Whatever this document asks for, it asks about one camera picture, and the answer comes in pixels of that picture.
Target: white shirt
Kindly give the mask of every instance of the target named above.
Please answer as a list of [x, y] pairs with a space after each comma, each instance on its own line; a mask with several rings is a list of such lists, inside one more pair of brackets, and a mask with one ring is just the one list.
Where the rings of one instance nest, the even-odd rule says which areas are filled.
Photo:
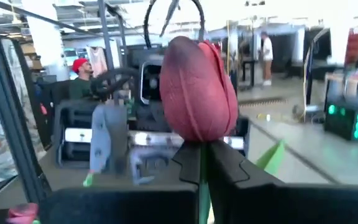
[[273, 46], [272, 46], [272, 41], [270, 40], [270, 38], [265, 38], [264, 40], [264, 47], [263, 47], [263, 55], [264, 58], [263, 60], [273, 60]]

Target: person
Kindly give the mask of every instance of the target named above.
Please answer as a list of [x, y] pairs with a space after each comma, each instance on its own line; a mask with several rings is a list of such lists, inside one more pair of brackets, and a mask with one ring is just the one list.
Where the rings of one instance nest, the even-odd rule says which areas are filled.
[[78, 74], [78, 77], [70, 83], [70, 99], [79, 100], [90, 97], [91, 94], [91, 79], [92, 66], [85, 58], [76, 59], [73, 62], [73, 71]]
[[262, 50], [259, 50], [260, 56], [262, 57], [262, 69], [263, 69], [263, 78], [264, 86], [272, 85], [272, 61], [273, 61], [273, 46], [272, 41], [269, 38], [269, 35], [265, 31], [260, 33], [260, 38], [263, 40], [264, 44]]

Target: green shirt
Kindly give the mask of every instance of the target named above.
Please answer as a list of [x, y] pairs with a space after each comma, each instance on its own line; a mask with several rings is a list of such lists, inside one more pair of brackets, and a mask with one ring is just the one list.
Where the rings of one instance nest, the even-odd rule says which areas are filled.
[[70, 99], [79, 100], [92, 96], [91, 81], [76, 78], [70, 83]]

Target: red cap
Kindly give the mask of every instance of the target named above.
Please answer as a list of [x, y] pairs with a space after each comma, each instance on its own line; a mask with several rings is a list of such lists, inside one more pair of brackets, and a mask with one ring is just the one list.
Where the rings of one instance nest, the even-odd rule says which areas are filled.
[[83, 65], [85, 62], [88, 62], [87, 59], [85, 58], [79, 58], [79, 59], [76, 59], [74, 62], [73, 62], [73, 71], [75, 73], [78, 73], [78, 69], [81, 67], [81, 65]]

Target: steering wheel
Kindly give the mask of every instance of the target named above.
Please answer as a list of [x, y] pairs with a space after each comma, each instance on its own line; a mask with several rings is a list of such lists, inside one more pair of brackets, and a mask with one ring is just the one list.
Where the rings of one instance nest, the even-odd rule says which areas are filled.
[[[112, 82], [115, 79], [116, 75], [121, 75], [121, 79]], [[94, 78], [91, 82], [91, 92], [97, 97], [104, 99], [107, 98], [110, 94], [113, 94], [115, 91], [120, 90], [126, 82], [128, 82], [131, 78], [135, 79], [135, 83], [137, 83], [139, 77], [139, 71], [134, 68], [116, 68], [112, 70], [108, 70], [96, 78]]]

